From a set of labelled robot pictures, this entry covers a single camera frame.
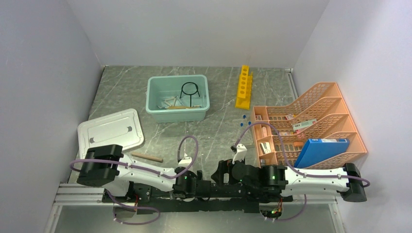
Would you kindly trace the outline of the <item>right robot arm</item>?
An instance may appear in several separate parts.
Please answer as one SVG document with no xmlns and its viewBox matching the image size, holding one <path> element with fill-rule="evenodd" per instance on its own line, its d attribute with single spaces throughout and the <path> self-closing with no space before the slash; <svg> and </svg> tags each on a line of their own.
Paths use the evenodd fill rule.
<svg viewBox="0 0 412 233">
<path fill-rule="evenodd" d="M 249 201 L 291 201 L 293 195 L 341 196 L 347 202 L 366 202 L 365 180 L 353 163 L 334 169 L 291 169 L 289 166 L 255 167 L 221 160 L 211 179 L 218 187 L 233 188 Z"/>
</svg>

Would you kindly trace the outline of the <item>mint green plastic bin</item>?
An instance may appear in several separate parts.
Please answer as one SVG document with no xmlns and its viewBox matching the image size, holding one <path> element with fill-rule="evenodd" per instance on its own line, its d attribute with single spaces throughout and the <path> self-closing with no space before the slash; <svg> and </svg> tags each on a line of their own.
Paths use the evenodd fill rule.
<svg viewBox="0 0 412 233">
<path fill-rule="evenodd" d="M 166 99 L 176 99 L 176 106 L 189 106 L 189 98 L 184 96 L 181 100 L 179 94 L 182 84 L 194 82 L 199 86 L 200 97 L 194 96 L 193 106 L 199 105 L 199 109 L 166 110 Z M 146 95 L 146 112 L 157 123 L 202 121 L 210 108 L 208 81 L 204 75 L 178 75 L 155 76 L 148 80 Z"/>
</svg>

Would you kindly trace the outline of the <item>white plastic bin lid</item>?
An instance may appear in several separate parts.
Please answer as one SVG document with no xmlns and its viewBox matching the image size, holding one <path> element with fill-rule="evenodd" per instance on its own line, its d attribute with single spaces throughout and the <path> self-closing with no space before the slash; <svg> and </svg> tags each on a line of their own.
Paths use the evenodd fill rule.
<svg viewBox="0 0 412 233">
<path fill-rule="evenodd" d="M 144 143 L 138 112 L 133 108 L 82 122 L 77 132 L 81 159 L 89 148 L 116 144 L 129 150 Z"/>
</svg>

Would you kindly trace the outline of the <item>wooden dowel rod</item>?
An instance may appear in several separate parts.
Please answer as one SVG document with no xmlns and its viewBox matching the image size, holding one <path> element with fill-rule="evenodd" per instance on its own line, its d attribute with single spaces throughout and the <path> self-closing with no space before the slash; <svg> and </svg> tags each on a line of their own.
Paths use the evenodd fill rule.
<svg viewBox="0 0 412 233">
<path fill-rule="evenodd" d="M 139 152 L 131 152 L 130 153 L 132 156 L 137 157 L 137 158 L 142 158 L 142 159 L 146 159 L 146 160 L 150 160 L 150 161 L 154 161 L 154 162 L 159 162 L 162 163 L 163 159 L 156 157 L 156 156 L 152 156 L 152 155 L 147 155 L 147 154 L 143 154 L 143 153 L 139 153 Z"/>
</svg>

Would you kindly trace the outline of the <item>amber rubber tubing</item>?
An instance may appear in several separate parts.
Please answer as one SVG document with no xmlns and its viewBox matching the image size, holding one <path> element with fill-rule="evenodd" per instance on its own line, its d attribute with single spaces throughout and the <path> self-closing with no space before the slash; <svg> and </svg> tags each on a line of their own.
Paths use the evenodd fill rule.
<svg viewBox="0 0 412 233">
<path fill-rule="evenodd" d="M 180 109 L 199 109 L 199 108 L 202 108 L 202 107 L 199 106 L 199 105 L 196 105 L 196 106 L 183 106 L 183 105 L 181 105 L 181 106 L 169 106 L 169 107 L 166 107 L 165 109 L 166 110 L 180 110 Z"/>
</svg>

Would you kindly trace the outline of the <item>black wire ring stand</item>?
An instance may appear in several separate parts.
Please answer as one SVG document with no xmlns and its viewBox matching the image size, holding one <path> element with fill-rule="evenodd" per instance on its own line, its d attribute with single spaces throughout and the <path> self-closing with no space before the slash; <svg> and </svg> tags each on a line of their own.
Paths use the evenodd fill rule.
<svg viewBox="0 0 412 233">
<path fill-rule="evenodd" d="M 181 100 L 184 96 L 189 98 L 189 106 L 192 107 L 192 100 L 194 96 L 200 97 L 199 86 L 194 82 L 186 82 L 182 84 L 179 99 Z"/>
</svg>

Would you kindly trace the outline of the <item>yellow test tube rack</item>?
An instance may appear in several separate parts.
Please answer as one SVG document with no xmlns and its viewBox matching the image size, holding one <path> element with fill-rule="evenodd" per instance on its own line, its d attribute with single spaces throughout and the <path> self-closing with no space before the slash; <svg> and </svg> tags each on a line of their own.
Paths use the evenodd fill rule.
<svg viewBox="0 0 412 233">
<path fill-rule="evenodd" d="M 250 109 L 253 73 L 247 65 L 240 70 L 235 107 L 239 109 Z"/>
</svg>

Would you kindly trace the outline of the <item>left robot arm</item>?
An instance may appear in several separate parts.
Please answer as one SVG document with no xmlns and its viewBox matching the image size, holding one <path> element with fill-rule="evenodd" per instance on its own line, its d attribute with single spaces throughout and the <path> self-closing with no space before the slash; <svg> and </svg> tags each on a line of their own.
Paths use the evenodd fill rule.
<svg viewBox="0 0 412 233">
<path fill-rule="evenodd" d="M 148 185 L 181 199 L 210 195 L 211 181 L 200 179 L 186 166 L 163 168 L 135 161 L 122 153 L 120 145 L 89 148 L 85 158 L 72 161 L 75 163 L 82 165 L 78 184 L 103 187 L 123 202 L 134 197 L 135 184 Z"/>
</svg>

